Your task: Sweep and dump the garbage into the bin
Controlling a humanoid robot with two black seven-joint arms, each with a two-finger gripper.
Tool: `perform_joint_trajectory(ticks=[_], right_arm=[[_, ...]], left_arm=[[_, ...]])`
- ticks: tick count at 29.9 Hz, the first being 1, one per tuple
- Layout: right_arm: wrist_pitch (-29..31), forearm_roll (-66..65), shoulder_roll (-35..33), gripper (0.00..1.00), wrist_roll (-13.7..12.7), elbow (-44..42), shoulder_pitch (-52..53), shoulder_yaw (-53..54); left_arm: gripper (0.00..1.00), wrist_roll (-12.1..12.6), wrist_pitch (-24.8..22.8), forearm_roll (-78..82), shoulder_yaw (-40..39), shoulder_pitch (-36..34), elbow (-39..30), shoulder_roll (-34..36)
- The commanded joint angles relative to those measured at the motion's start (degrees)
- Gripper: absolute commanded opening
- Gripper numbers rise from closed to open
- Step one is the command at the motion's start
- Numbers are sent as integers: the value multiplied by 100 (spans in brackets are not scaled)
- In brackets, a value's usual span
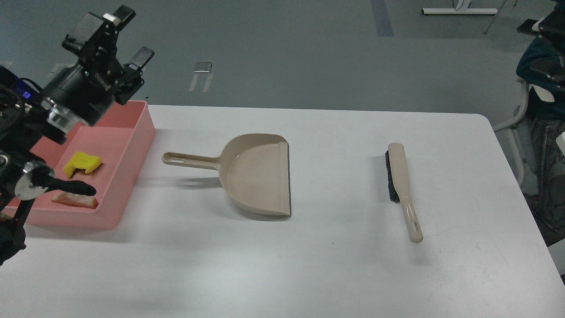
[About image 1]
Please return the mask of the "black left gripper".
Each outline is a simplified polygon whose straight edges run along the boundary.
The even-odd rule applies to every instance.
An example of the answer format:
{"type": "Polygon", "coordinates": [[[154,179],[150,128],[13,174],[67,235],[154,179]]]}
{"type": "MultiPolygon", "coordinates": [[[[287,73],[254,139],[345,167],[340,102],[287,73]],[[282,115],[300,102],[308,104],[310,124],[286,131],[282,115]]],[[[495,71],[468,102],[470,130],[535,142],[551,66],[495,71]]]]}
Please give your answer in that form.
{"type": "Polygon", "coordinates": [[[116,79],[105,80],[91,70],[105,70],[116,60],[118,36],[135,17],[135,10],[125,5],[103,16],[86,14],[62,42],[77,56],[77,64],[59,72],[42,89],[42,96],[87,125],[97,124],[114,103],[126,104],[144,85],[143,69],[154,57],[153,50],[141,47],[116,79]]]}

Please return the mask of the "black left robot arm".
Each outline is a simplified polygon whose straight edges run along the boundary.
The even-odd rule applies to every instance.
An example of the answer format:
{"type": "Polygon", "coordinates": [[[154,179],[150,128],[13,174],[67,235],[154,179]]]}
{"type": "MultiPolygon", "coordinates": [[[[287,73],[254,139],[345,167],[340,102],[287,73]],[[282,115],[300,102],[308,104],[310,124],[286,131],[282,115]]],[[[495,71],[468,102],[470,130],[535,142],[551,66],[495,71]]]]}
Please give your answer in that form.
{"type": "Polygon", "coordinates": [[[32,147],[43,137],[64,144],[77,123],[95,125],[114,103],[126,104],[144,85],[153,50],[144,46],[128,63],[117,60],[118,36],[135,16],[125,5],[103,16],[86,14],[62,42],[77,62],[44,88],[1,67],[1,208],[20,201],[14,216],[1,214],[1,262],[26,248],[24,225],[37,197],[54,190],[95,195],[83,181],[57,179],[32,147]]]}

